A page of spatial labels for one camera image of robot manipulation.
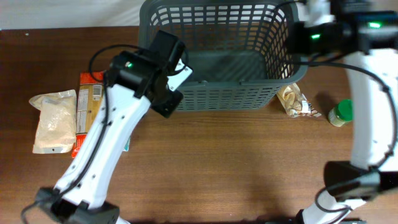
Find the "orange spaghetti packet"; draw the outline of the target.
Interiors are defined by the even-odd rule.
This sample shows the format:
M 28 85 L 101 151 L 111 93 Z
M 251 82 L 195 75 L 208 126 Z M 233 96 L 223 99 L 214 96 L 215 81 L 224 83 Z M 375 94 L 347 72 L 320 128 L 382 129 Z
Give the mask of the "orange spaghetti packet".
M 103 72 L 80 73 L 80 87 L 76 109 L 76 141 L 72 148 L 75 158 L 96 118 L 103 97 Z

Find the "blue tissue pack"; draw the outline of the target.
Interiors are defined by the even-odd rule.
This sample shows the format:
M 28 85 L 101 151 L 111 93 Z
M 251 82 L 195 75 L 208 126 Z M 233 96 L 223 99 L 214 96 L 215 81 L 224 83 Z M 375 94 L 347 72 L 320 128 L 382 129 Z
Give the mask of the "blue tissue pack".
M 131 138 L 129 138 L 123 148 L 123 151 L 128 152 L 129 151 L 129 146 L 130 146 Z

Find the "grey plastic shopping basket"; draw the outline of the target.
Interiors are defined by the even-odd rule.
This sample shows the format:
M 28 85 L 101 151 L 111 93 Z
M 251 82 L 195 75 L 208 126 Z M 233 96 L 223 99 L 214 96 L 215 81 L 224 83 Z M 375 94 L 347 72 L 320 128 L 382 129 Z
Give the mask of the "grey plastic shopping basket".
M 179 111 L 258 109 L 307 71 L 284 45 L 298 20 L 292 1 L 147 0 L 139 45 L 148 47 L 160 30 L 186 45 L 193 73 L 179 87 Z

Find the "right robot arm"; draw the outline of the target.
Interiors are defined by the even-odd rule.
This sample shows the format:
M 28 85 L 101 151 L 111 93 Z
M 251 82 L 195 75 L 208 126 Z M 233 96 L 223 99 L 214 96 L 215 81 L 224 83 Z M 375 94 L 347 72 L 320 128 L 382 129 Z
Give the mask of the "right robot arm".
M 324 187 L 296 223 L 339 223 L 379 195 L 397 190 L 397 13 L 369 1 L 306 3 L 288 53 L 334 53 L 325 66 L 344 68 L 353 101 L 354 141 L 348 161 L 327 162 Z

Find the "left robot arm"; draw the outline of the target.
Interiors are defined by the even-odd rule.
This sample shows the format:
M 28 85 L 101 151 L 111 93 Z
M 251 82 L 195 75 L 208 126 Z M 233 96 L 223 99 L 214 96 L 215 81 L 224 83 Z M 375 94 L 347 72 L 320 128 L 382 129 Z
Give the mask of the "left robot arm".
M 154 110 L 165 118 L 178 107 L 177 88 L 192 74 L 185 44 L 158 31 L 149 48 L 123 44 L 103 75 L 103 100 L 77 156 L 53 187 L 42 187 L 33 204 L 57 223 L 125 223 L 106 201 L 114 169 L 138 122 Z

